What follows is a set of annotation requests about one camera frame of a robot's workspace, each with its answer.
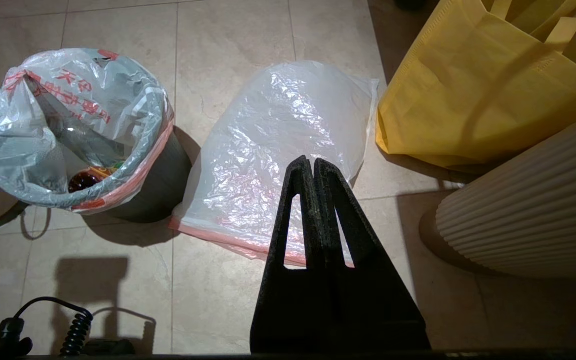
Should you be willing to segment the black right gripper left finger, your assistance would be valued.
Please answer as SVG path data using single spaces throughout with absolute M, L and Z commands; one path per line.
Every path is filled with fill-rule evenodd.
M 292 203 L 299 196 L 306 267 L 288 269 L 285 260 Z M 312 353 L 317 346 L 326 269 L 321 212 L 311 162 L 298 157 L 286 168 L 266 265 L 250 330 L 252 353 Z

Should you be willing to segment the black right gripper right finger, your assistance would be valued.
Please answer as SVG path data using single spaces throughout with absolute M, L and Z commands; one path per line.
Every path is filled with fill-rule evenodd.
M 352 353 L 427 351 L 426 322 L 338 167 L 314 166 L 331 336 Z

